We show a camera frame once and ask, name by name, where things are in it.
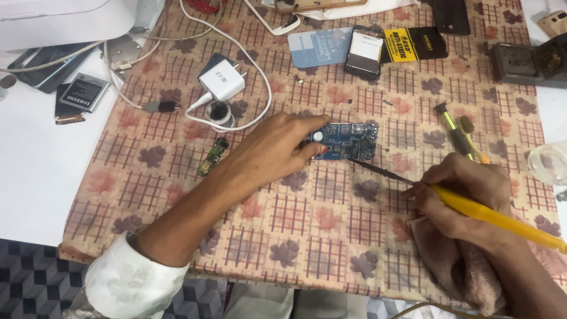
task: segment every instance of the tiled floor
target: tiled floor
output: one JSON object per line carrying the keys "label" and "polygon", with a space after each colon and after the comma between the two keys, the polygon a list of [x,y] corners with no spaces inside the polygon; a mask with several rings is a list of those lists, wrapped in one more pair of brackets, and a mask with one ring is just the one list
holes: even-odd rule
{"label": "tiled floor", "polygon": [[[0,240],[0,319],[59,319],[81,289],[87,266],[57,258],[55,247]],[[226,281],[185,279],[163,319],[221,319]],[[368,319],[390,319],[414,302],[370,299]],[[406,319],[459,319],[423,307]]]}

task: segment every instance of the usb connector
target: usb connector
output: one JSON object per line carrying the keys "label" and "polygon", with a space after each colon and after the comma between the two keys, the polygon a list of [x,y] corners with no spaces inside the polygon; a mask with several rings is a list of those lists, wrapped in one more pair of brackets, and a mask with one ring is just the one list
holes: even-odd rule
{"label": "usb connector", "polygon": [[144,106],[144,110],[149,113],[155,112],[173,112],[178,109],[181,105],[174,101],[165,102],[149,102]]}

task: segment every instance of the white table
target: white table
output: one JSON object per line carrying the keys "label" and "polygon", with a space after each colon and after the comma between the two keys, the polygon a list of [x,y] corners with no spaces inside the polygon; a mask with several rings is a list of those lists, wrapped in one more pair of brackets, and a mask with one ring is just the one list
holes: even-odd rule
{"label": "white table", "polygon": [[[543,8],[538,0],[522,0],[534,44],[548,39],[535,24],[543,16],[540,11],[567,11],[564,0],[547,1],[549,8]],[[163,4],[163,0],[140,2],[144,3],[139,7],[147,3],[150,9]],[[147,7],[139,16],[139,20],[153,23],[155,18],[156,10]],[[0,52],[0,66],[7,66],[20,54]],[[108,80],[99,57],[95,50],[77,71]],[[545,141],[565,138],[567,90],[538,87],[537,92]],[[0,238],[50,246],[61,243],[70,206],[116,97],[110,88],[85,122],[55,125],[54,94],[43,94],[22,83],[9,90],[8,98],[0,103]],[[567,203],[558,203],[557,208],[562,225],[567,225]]]}

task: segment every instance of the rubber tip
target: rubber tip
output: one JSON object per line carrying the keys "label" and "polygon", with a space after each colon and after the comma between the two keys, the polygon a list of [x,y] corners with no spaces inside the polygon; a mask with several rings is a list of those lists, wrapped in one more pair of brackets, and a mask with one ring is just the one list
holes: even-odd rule
{"label": "rubber tip", "polygon": [[443,102],[437,105],[436,107],[434,107],[434,109],[437,111],[438,114],[443,114],[447,112],[447,103]]}

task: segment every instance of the pants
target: pants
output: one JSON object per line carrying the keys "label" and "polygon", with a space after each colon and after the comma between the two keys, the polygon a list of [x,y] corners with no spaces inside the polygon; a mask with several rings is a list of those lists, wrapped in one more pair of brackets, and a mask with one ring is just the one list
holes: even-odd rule
{"label": "pants", "polygon": [[301,290],[295,307],[293,289],[266,283],[235,283],[225,319],[367,319],[366,296],[326,290]]}

